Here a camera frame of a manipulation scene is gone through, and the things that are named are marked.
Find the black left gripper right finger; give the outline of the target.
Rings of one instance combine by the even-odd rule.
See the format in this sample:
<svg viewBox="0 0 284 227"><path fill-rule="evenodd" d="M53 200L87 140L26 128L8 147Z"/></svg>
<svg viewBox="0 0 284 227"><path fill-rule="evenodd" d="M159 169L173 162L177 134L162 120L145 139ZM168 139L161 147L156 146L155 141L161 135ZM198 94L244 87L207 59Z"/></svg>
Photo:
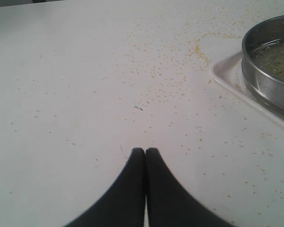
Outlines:
<svg viewBox="0 0 284 227"><path fill-rule="evenodd" d="M145 152L150 227L231 227L193 196L171 173L157 148Z"/></svg>

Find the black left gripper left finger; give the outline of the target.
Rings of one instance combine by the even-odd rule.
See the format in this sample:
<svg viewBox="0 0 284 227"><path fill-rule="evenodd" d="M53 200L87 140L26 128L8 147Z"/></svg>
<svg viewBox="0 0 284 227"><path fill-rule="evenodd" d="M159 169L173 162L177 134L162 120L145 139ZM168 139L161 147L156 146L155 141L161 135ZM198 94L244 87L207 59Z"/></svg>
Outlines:
<svg viewBox="0 0 284 227"><path fill-rule="evenodd" d="M134 148L121 173L90 208L68 227L143 227L146 183L145 153Z"/></svg>

